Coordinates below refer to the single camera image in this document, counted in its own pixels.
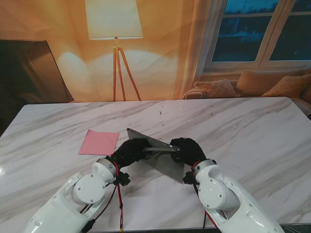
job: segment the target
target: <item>lamp leg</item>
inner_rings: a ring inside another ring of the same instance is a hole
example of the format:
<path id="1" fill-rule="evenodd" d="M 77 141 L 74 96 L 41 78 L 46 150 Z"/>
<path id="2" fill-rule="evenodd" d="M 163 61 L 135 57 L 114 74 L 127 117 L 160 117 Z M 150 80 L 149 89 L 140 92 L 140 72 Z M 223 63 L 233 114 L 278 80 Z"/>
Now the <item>lamp leg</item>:
<path id="1" fill-rule="evenodd" d="M 128 63 L 127 63 L 127 60 L 126 60 L 126 57 L 125 57 L 123 48 L 122 48 L 122 47 L 119 47 L 119 50 L 121 51 L 121 55 L 122 55 L 123 62 L 124 62 L 124 64 L 125 64 L 125 67 L 126 67 L 128 76 L 130 77 L 131 82 L 132 82 L 132 85 L 133 85 L 133 87 L 134 87 L 134 89 L 135 89 L 135 92 L 136 92 L 136 95 L 137 95 L 137 97 L 138 97 L 138 100 L 141 101 L 140 96 L 139 96 L 139 92 L 138 92 L 138 90 L 137 90 L 137 87 L 136 87 L 136 85 L 135 85 L 134 79 L 133 79 L 132 74 L 131 74 L 131 71 L 130 71 L 130 67 L 128 66 Z"/>
<path id="2" fill-rule="evenodd" d="M 116 101 L 116 47 L 113 47 L 113 101 Z"/>
<path id="3" fill-rule="evenodd" d="M 117 56 L 117 62 L 118 62 L 118 71 L 119 71 L 119 77 L 120 77 L 120 83 L 121 83 L 123 101 L 126 101 L 126 99 L 125 99 L 125 92 L 124 92 L 124 86 L 123 86 L 122 73 L 121 73 L 121 64 L 120 64 L 119 50 L 116 51 L 116 56 Z"/>

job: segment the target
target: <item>orange wall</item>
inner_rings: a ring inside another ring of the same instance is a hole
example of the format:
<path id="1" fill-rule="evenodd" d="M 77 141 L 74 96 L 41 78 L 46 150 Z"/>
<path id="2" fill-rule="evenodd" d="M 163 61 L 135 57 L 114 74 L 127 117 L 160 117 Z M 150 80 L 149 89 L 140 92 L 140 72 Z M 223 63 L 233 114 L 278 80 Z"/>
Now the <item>orange wall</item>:
<path id="1" fill-rule="evenodd" d="M 63 0 L 3 0 L 0 39 L 47 40 L 76 101 L 98 100 Z"/>
<path id="2" fill-rule="evenodd" d="M 119 40 L 142 100 L 175 99 L 180 66 L 181 17 L 192 19 L 193 1 L 137 0 L 142 39 Z M 90 40 L 84 0 L 68 0 L 69 12 L 89 73 L 102 100 L 113 99 L 113 40 Z M 182 14 L 183 8 L 190 8 Z M 127 100 L 137 100 L 126 69 L 122 74 Z M 117 78 L 117 100 L 122 100 Z"/>
<path id="3" fill-rule="evenodd" d="M 193 0 L 137 0 L 142 39 L 119 40 L 142 100 L 177 99 L 184 81 Z M 10 0 L 0 39 L 47 40 L 75 101 L 113 99 L 113 40 L 89 40 L 85 0 Z M 137 100 L 121 62 L 127 100 Z M 117 100 L 122 100 L 117 82 Z"/>

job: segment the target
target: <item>window pane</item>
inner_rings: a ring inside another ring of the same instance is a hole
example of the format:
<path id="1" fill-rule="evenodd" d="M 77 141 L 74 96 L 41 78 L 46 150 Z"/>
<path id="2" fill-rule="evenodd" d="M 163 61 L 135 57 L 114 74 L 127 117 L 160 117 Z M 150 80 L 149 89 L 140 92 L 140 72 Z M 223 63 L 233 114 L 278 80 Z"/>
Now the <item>window pane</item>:
<path id="1" fill-rule="evenodd" d="M 225 15 L 274 12 L 278 0 L 228 0 Z"/>
<path id="2" fill-rule="evenodd" d="M 212 62 L 256 60 L 270 16 L 223 18 Z"/>
<path id="3" fill-rule="evenodd" d="M 289 16 L 270 61 L 311 60 L 311 15 Z"/>
<path id="4" fill-rule="evenodd" d="M 296 0 L 292 12 L 311 11 L 311 0 Z"/>

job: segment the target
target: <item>floor lamp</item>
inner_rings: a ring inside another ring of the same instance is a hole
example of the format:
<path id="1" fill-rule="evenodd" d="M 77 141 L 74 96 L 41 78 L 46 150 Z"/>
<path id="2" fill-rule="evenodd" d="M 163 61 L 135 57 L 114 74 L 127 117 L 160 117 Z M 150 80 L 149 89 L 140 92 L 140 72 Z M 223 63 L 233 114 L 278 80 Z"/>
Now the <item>floor lamp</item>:
<path id="1" fill-rule="evenodd" d="M 113 47 L 113 101 L 116 101 L 117 65 L 123 100 L 126 101 L 120 53 L 137 98 L 141 100 L 123 48 L 118 45 L 119 39 L 142 38 L 136 0 L 86 0 L 86 17 L 88 36 L 91 40 L 115 40 L 115 47 Z"/>

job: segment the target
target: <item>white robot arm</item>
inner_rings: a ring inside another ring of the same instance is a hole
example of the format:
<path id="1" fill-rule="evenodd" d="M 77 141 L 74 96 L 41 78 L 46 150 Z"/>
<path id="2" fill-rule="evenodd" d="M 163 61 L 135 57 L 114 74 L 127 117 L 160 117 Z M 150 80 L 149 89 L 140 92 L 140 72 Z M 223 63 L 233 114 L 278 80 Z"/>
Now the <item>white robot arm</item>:
<path id="1" fill-rule="evenodd" d="M 74 174 L 32 217 L 24 233 L 79 233 L 104 202 L 106 183 L 116 167 L 107 159 L 92 166 L 92 174 Z M 91 205 L 85 212 L 78 205 Z"/>
<path id="2" fill-rule="evenodd" d="M 222 233 L 284 233 L 256 200 L 212 160 L 200 162 L 194 172 L 200 184 L 200 202 Z"/>

